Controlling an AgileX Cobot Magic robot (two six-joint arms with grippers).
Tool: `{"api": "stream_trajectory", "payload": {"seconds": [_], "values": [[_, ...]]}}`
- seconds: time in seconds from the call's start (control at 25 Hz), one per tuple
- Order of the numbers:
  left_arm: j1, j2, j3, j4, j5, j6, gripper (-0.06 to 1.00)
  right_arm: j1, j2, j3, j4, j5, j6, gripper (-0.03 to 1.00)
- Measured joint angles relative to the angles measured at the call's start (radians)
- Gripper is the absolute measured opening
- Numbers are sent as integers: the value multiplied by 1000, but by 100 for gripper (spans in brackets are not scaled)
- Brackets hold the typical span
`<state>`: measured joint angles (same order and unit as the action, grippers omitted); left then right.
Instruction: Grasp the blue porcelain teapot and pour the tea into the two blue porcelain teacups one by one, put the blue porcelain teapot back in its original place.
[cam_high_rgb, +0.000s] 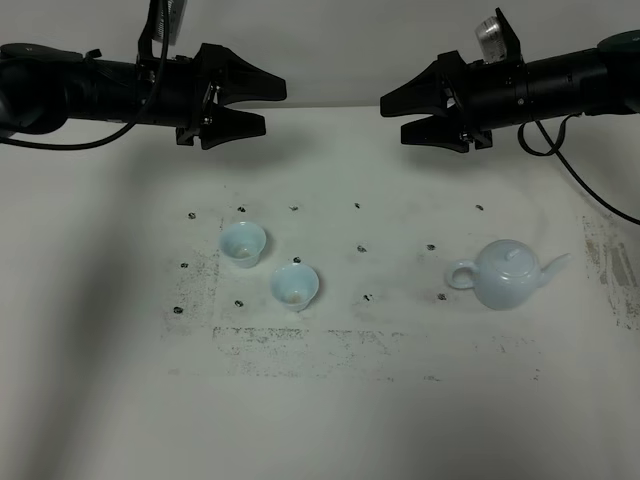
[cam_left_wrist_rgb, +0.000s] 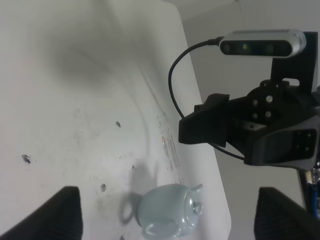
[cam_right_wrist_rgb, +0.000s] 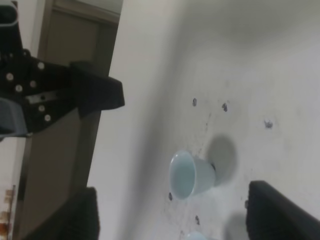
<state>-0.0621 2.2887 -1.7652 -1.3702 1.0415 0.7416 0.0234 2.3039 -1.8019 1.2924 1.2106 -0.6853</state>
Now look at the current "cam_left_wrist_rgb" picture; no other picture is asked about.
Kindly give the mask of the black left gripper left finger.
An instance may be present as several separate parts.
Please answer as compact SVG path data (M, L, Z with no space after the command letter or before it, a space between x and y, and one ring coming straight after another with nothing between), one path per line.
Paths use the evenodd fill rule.
M24 220L3 233L2 240L81 240L80 190L65 186Z

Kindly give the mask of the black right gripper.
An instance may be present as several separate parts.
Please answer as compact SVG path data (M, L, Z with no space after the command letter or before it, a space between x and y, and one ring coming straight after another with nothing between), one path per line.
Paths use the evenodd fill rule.
M320 94L301 81L264 80L246 96L214 93L179 121L178 141L225 147L247 140L244 163L309 171L320 141Z

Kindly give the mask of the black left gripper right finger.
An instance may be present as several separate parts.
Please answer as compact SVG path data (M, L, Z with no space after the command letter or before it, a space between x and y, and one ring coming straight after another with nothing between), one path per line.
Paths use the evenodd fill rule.
M318 240L320 220L274 187L259 189L256 240Z

